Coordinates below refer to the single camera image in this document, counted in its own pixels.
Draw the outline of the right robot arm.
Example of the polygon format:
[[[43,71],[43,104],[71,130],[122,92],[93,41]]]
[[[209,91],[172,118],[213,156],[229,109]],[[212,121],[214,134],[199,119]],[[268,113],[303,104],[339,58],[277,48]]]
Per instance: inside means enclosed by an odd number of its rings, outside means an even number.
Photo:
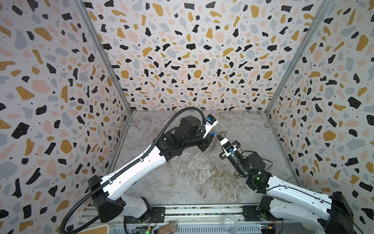
[[[228,159],[239,177],[254,192],[263,194],[257,208],[265,220],[291,219],[321,229],[326,234],[354,233],[354,214],[340,192],[331,195],[313,192],[291,184],[268,171],[257,152],[243,157],[238,141],[218,136],[221,159]]]

